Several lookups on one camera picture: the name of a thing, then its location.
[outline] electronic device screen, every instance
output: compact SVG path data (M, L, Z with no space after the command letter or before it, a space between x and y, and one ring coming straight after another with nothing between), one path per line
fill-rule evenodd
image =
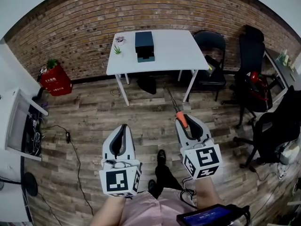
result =
M203 226L215 221L218 218L224 217L231 212L231 210L224 207L216 207L198 214L183 217L182 220L186 225Z

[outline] white cube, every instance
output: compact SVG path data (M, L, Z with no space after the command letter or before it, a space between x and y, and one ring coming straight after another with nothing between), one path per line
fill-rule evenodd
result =
M99 171L103 193L114 197L135 196L141 172L135 166Z
M194 180L212 176L222 164L220 148L216 144L185 150L183 164Z

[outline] pink shirt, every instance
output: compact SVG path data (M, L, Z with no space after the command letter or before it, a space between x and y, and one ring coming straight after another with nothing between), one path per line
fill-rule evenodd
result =
M180 199L181 191L164 188L158 199L145 191L127 199L123 209L120 226L178 226L178 214L195 211L195 209ZM194 205L193 201L184 193L183 199Z

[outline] forearm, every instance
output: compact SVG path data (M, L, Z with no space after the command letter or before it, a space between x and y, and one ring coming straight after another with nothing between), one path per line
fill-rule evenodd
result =
M90 226L118 226L125 204L124 197L109 197L94 215Z
M208 208L216 204L222 204L211 177L196 180L195 188L197 193L198 210Z

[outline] screwdriver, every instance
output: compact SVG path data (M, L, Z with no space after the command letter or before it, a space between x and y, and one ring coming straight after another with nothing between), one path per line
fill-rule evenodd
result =
M176 118L182 123L182 125L184 126L184 128L187 128L188 127L188 124L187 124L187 121L184 117L184 113L179 109L177 103L175 102L173 96L171 95L170 91L169 91L169 88L167 87L167 85L164 83L164 86L166 87L169 95L170 95L170 98L174 104L174 109L175 109L175 116Z

